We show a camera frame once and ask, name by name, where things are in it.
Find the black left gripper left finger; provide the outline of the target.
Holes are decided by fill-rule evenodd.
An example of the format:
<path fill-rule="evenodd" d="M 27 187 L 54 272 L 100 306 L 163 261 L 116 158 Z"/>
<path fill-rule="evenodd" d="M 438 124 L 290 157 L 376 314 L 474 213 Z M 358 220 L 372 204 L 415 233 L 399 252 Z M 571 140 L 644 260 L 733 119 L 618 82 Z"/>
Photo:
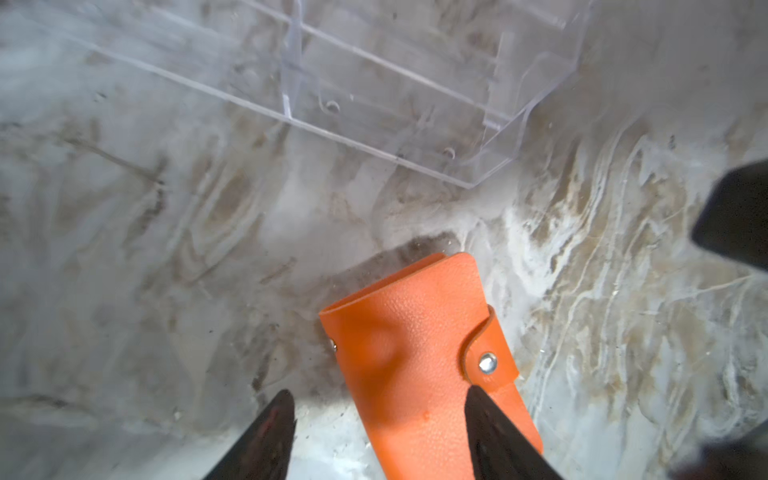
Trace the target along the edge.
<path fill-rule="evenodd" d="M 285 480 L 295 437 L 295 400 L 283 389 L 204 480 Z"/>

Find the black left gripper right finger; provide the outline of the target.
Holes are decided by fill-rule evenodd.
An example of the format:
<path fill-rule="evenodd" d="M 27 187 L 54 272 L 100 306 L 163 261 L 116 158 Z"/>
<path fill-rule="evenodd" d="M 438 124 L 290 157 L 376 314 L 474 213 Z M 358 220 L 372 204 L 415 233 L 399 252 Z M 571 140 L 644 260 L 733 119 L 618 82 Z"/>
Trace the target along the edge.
<path fill-rule="evenodd" d="M 469 387 L 464 413 L 475 479 L 562 479 L 480 386 Z"/>

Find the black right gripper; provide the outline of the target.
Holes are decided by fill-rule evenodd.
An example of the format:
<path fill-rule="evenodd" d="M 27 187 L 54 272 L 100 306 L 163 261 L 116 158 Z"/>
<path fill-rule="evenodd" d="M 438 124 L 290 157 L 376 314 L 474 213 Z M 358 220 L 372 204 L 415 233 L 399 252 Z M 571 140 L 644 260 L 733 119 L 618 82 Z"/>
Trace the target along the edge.
<path fill-rule="evenodd" d="M 767 161 L 727 172 L 692 229 L 698 247 L 751 267 L 767 268 Z"/>

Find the orange card holder wallet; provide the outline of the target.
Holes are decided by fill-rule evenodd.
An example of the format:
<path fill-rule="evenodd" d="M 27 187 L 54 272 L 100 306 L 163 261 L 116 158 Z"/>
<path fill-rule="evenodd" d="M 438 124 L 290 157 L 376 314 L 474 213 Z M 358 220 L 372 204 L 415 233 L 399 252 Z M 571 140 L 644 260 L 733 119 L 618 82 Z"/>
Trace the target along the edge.
<path fill-rule="evenodd" d="M 319 318 L 387 478 L 473 478 L 464 413 L 473 385 L 542 452 L 471 255 L 431 255 Z"/>

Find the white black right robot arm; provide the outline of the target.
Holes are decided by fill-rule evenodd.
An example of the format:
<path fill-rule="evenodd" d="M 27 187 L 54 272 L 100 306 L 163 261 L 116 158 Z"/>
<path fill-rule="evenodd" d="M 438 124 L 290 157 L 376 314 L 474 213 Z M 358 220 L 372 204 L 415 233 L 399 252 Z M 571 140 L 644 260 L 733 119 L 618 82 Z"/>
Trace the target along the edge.
<path fill-rule="evenodd" d="M 767 161 L 735 168 L 715 185 L 694 224 L 698 247 L 763 272 L 767 270 Z M 469 449 L 478 479 L 558 479 L 560 475 L 523 438 L 488 394 L 466 397 Z M 765 479 L 767 424 L 748 434 L 701 447 L 697 458 L 673 469 L 671 479 Z"/>

